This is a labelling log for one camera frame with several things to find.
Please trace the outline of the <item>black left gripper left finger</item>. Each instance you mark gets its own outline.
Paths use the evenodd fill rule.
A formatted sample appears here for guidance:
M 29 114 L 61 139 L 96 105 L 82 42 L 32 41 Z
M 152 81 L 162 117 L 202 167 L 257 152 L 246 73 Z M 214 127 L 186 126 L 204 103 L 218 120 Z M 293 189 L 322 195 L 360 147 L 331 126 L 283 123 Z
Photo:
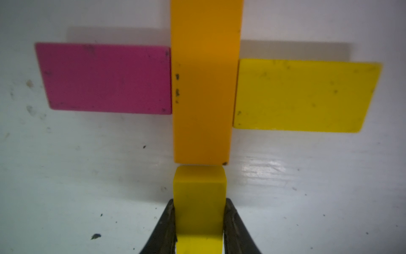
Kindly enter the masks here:
M 175 208 L 171 199 L 139 254 L 175 254 L 176 243 Z

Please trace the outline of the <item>orange-yellow long block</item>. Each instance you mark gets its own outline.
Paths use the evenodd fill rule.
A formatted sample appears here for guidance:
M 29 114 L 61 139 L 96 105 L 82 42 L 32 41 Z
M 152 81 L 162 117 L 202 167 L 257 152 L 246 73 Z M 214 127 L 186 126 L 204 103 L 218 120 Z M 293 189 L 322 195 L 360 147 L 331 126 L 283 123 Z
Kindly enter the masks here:
M 172 1 L 174 160 L 229 162 L 243 1 Z

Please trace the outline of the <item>magenta block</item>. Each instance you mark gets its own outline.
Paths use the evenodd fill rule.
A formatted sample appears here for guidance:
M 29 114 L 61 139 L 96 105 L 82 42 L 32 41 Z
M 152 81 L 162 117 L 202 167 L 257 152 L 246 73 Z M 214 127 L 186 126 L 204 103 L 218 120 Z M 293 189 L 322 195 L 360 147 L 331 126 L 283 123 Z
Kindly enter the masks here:
M 172 113 L 169 47 L 38 42 L 35 50 L 53 110 Z

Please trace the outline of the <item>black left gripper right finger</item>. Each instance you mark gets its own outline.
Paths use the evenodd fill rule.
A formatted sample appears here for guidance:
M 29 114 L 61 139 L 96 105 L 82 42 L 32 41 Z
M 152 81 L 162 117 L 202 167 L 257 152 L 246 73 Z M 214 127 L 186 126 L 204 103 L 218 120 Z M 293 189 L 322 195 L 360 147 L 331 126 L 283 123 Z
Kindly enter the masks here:
M 223 229 L 226 254 L 262 254 L 229 198 L 226 198 Z

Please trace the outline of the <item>yellow block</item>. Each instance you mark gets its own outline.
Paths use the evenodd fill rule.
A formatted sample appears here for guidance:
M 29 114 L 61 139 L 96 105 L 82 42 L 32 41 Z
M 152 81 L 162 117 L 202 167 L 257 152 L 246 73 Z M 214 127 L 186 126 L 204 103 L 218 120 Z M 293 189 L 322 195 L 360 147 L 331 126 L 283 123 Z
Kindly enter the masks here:
M 378 62 L 242 59 L 233 126 L 359 132 L 381 70 Z
M 177 168 L 173 180 L 176 253 L 222 253 L 226 189 L 222 166 Z

